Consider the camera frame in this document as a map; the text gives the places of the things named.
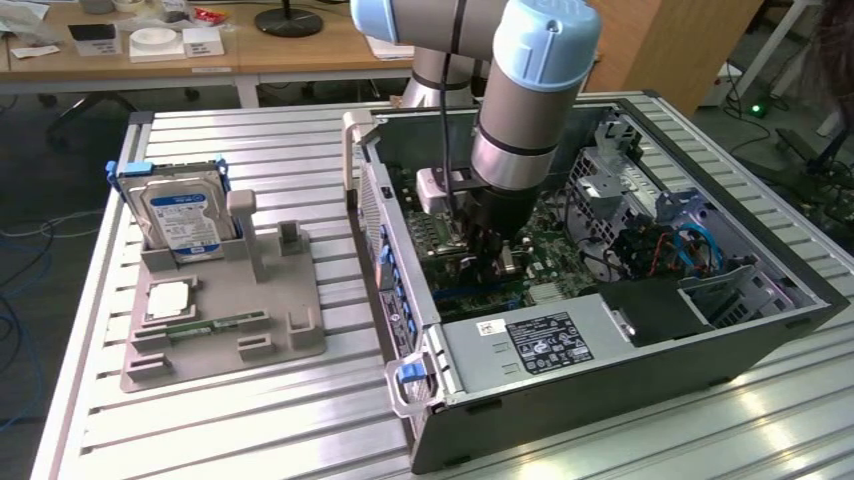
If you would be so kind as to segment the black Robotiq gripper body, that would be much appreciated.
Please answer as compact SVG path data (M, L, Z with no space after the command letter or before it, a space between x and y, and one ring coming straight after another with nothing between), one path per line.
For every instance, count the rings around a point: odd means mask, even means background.
M513 240L527 224L536 207L536 189L470 190L463 205L463 228L470 241L483 236Z

